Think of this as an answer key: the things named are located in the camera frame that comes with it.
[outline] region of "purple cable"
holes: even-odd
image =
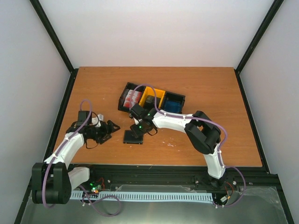
[[[243,180],[243,184],[244,184],[244,189],[243,189],[243,192],[241,193],[241,196],[234,203],[223,206],[224,208],[229,208],[229,207],[235,206],[243,198],[243,196],[245,194],[245,190],[246,190],[246,182],[245,182],[245,178],[244,178],[243,174],[241,173],[241,171],[237,167],[226,167],[226,168],[233,168],[233,169],[235,169],[240,174],[240,176],[241,176],[241,178]]]
[[[121,201],[120,201],[116,196],[108,195],[108,196],[105,196],[105,197],[103,197],[103,198],[101,198],[101,199],[99,199],[99,200],[96,200],[95,202],[92,202],[92,201],[90,200],[90,197],[89,197],[89,195],[88,195],[86,189],[85,189],[82,185],[79,185],[79,187],[80,187],[80,188],[84,191],[84,193],[85,193],[83,199],[84,199],[85,197],[87,197],[87,200],[89,201],[90,205],[91,205],[91,206],[93,207],[93,209],[94,209],[97,213],[99,213],[100,215],[102,215],[102,216],[104,216],[104,217],[113,217],[113,216],[117,216],[117,215],[121,212]],[[118,204],[119,204],[119,208],[118,208],[118,210],[117,210],[114,214],[107,215],[107,214],[102,213],[101,211],[97,210],[97,208],[94,206],[94,204],[99,203],[99,202],[103,201],[104,199],[106,199],[106,198],[111,198],[111,197],[112,197],[112,198],[115,198],[116,201],[117,201]]]
[[[86,118],[86,120],[83,122],[83,124],[69,137],[69,140],[72,138],[72,137],[74,137],[74,135],[75,134],[77,134],[80,130],[81,130],[81,128],[83,128],[83,126],[88,122],[88,120],[89,120],[89,118],[90,118],[90,116],[91,116],[91,114],[92,114],[92,103],[90,102],[90,100],[88,100],[88,99],[84,99],[84,100],[82,100],[82,102],[80,103],[80,110],[82,110],[82,104],[84,103],[84,102],[88,102],[89,103],[89,114],[88,114],[88,116],[87,116],[87,118]],[[65,146],[65,144],[68,142],[68,140],[65,140],[62,144],[61,144],[61,146],[58,148],[58,150],[57,150],[57,152],[55,153],[55,156],[58,156],[59,155],[59,153],[60,153],[60,151],[62,150],[62,148]],[[46,173],[45,173],[45,176],[44,176],[44,178],[43,178],[43,187],[42,187],[42,201],[43,201],[43,206],[45,207],[45,208],[47,208],[47,209],[49,209],[49,208],[52,208],[53,206],[54,206],[54,204],[53,205],[51,205],[51,206],[48,206],[47,205],[47,202],[46,202],[46,184],[47,184],[47,179],[48,179],[48,175],[49,175],[49,172],[50,172],[50,168],[51,168],[51,166],[52,166],[52,164],[53,164],[53,162],[54,162],[54,160],[55,160],[55,158],[56,157],[53,157],[52,159],[51,159],[51,161],[50,161],[50,163],[48,164],[48,167],[47,167],[47,169],[46,169]]]
[[[132,98],[133,98],[133,94],[134,94],[134,92],[135,92],[139,87],[141,87],[141,86],[148,86],[148,87],[150,87],[150,88],[153,90],[153,92],[154,92],[154,94],[155,94],[155,104],[154,104],[155,109],[156,109],[156,111],[157,111],[158,113],[160,113],[160,114],[162,114],[162,115],[165,115],[163,112],[161,112],[161,111],[157,108],[157,94],[156,94],[156,90],[154,89],[153,86],[151,86],[151,85],[149,85],[149,84],[141,84],[141,85],[136,86],[136,88],[133,90],[133,92],[132,92],[132,94],[131,94],[131,97],[130,97],[130,109],[132,108]],[[171,115],[171,114],[168,114],[168,113],[166,113],[166,116],[167,116],[167,117],[171,117],[171,118],[180,118],[180,119],[183,119],[182,116]],[[222,127],[221,125],[219,125],[219,124],[217,124],[217,123],[215,123],[215,122],[212,122],[212,121],[210,121],[210,120],[203,119],[203,118],[185,117],[185,119],[193,119],[193,120],[204,121],[204,122],[206,122],[206,123],[210,123],[210,124],[212,124],[212,125],[215,125],[215,126],[219,127],[219,128],[224,132],[224,134],[225,134],[224,139],[223,139],[223,141],[220,143],[220,145],[219,145],[219,147],[218,147],[218,150],[217,150],[217,153],[218,153],[218,154],[217,154],[218,161],[219,161],[219,163],[220,163],[221,166],[224,166],[223,161],[222,161],[221,156],[220,156],[220,148],[221,148],[221,146],[226,142],[227,137],[228,137],[228,133],[227,133],[227,131],[224,129],[224,127]]]

